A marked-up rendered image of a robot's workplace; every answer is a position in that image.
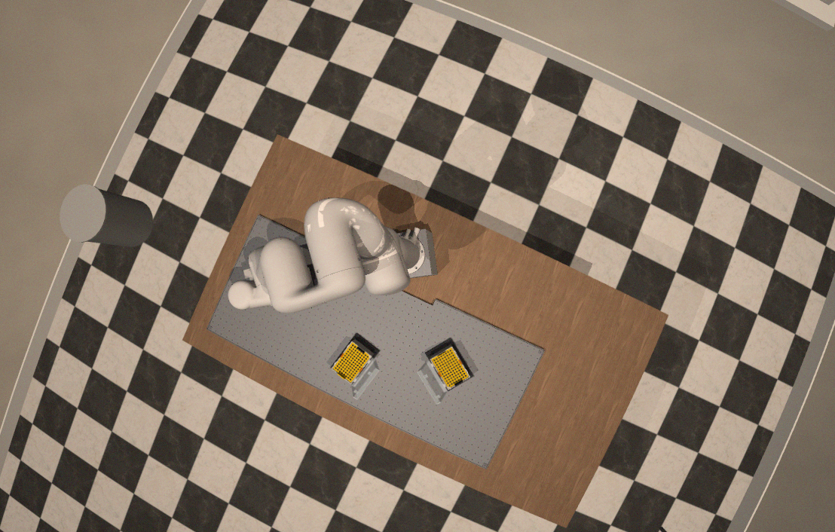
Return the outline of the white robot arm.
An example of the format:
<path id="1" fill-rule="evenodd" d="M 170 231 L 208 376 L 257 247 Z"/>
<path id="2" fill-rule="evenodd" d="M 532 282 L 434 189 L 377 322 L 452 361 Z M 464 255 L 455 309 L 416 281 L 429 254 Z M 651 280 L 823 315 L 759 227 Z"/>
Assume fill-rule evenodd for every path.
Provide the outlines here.
<path id="1" fill-rule="evenodd" d="M 273 306 L 294 313 L 351 295 L 364 284 L 373 295 L 396 294 L 410 283 L 409 273 L 424 264 L 420 228 L 410 232 L 407 228 L 399 238 L 355 200 L 317 201 L 305 213 L 304 234 L 318 284 L 313 286 L 301 247 L 280 236 L 249 254 L 250 269 L 243 272 L 250 280 L 231 284 L 229 304 L 241 310 Z"/>

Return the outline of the yellow tip rack plate with holes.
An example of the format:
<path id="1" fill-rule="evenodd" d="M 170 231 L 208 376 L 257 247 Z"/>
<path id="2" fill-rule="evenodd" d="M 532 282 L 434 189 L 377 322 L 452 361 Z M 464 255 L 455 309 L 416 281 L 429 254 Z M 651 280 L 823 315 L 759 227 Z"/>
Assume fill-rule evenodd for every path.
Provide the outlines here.
<path id="1" fill-rule="evenodd" d="M 368 362 L 368 359 L 369 355 L 364 350 L 360 349 L 356 344 L 350 344 L 347 350 L 344 351 L 344 355 L 335 367 L 333 367 L 333 371 L 338 372 L 337 375 L 341 378 L 346 378 L 348 382 L 352 382 L 360 369 Z"/>

